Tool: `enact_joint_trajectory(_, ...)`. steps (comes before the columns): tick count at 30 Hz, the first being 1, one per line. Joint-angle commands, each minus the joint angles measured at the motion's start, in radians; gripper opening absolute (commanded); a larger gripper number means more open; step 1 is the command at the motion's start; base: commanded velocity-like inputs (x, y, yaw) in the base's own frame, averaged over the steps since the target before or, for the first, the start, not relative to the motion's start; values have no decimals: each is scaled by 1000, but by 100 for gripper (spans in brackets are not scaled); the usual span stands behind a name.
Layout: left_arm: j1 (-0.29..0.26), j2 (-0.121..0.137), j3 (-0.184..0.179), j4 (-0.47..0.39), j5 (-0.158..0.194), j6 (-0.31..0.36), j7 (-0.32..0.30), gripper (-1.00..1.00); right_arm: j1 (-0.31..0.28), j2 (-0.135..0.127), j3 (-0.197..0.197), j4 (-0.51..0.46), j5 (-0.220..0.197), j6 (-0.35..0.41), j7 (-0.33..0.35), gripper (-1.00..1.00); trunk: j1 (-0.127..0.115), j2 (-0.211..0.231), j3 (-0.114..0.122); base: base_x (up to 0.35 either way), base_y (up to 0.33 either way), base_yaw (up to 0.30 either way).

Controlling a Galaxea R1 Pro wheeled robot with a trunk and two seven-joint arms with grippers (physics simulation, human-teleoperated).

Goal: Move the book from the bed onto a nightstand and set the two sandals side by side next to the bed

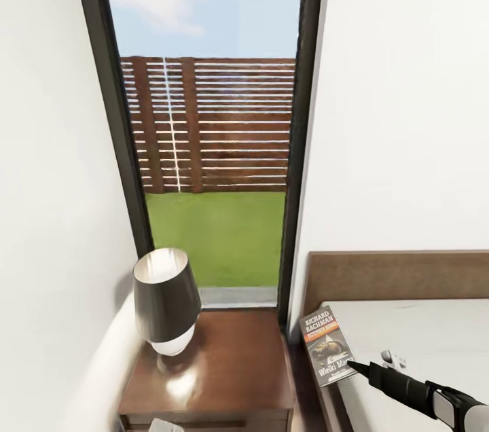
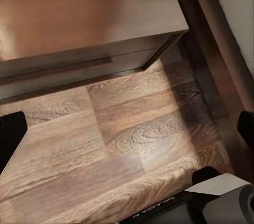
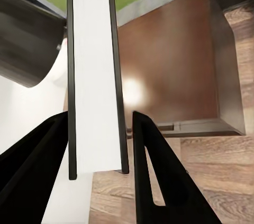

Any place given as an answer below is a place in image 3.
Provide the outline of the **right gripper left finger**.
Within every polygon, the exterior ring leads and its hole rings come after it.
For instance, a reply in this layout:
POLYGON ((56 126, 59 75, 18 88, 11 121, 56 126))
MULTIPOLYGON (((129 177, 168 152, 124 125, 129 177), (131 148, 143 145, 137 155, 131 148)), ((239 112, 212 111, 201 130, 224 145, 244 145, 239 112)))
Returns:
POLYGON ((0 224, 41 224, 68 145, 68 111, 0 155, 0 224))

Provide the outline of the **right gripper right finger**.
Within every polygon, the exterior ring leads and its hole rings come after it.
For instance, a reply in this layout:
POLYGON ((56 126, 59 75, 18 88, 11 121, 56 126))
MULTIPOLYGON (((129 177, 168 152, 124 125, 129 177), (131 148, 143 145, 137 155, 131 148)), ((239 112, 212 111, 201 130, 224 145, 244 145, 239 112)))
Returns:
POLYGON ((132 128, 137 224, 222 224, 153 120, 133 111, 132 128), (165 206, 153 202, 145 147, 165 206))

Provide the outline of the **hardback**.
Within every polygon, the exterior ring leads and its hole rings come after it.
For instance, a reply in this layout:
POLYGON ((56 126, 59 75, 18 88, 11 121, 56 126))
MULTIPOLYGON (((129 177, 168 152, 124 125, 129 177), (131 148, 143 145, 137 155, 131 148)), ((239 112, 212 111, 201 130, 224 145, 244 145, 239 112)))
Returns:
POLYGON ((115 0, 67 0, 68 164, 129 174, 115 0))

